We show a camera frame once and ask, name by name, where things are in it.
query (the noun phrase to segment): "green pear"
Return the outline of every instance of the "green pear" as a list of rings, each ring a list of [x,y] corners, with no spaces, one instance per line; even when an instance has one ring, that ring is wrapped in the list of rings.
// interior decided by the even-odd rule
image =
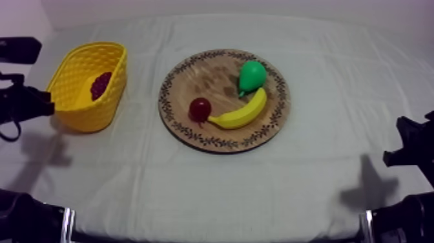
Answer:
[[[240,83],[238,84],[240,97],[262,87],[266,79],[267,71],[260,62],[246,61],[241,68]]]

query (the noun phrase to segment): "yellow basket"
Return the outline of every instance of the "yellow basket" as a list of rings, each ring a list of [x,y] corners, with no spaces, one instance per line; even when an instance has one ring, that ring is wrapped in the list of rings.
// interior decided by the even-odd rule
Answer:
[[[118,43],[89,43],[69,52],[47,88],[57,117],[81,132],[107,127],[127,83],[126,67],[127,49]],[[112,77],[104,94],[92,101],[92,83],[104,72],[111,72]]]

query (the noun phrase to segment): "toy banana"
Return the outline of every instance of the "toy banana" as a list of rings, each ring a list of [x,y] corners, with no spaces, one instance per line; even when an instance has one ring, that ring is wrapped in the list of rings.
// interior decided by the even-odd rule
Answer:
[[[222,114],[219,117],[209,116],[208,121],[219,125],[223,129],[236,129],[252,122],[264,109],[267,93],[259,88],[250,102],[236,111]]]

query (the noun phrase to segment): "white tablecloth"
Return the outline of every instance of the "white tablecloth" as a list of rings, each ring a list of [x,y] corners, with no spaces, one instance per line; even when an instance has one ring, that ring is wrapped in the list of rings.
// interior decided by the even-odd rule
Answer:
[[[382,152],[401,147],[399,116],[424,122],[434,109],[432,47],[292,17],[151,17],[57,32],[26,82],[44,89],[63,56],[89,41],[129,52],[110,127],[71,134],[44,117],[24,122],[18,142],[0,143],[0,187],[76,209],[82,231],[195,242],[337,237],[355,233],[366,208],[431,190],[416,167],[386,168]],[[214,48],[265,58],[291,92],[284,128],[248,153],[195,151],[158,115],[168,71]]]

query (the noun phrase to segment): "round wooden tray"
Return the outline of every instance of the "round wooden tray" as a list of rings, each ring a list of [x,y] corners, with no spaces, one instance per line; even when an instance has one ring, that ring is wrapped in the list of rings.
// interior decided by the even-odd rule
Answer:
[[[241,66],[257,60],[267,70],[267,103],[245,127],[223,130],[212,123],[201,126],[189,119],[190,102],[207,98],[211,115],[243,107],[254,94],[238,98]],[[290,110],[289,89],[282,75],[268,62],[242,50],[218,49],[195,54],[176,65],[161,86],[158,110],[166,128],[181,142],[210,153],[240,153],[270,140],[285,124]]]

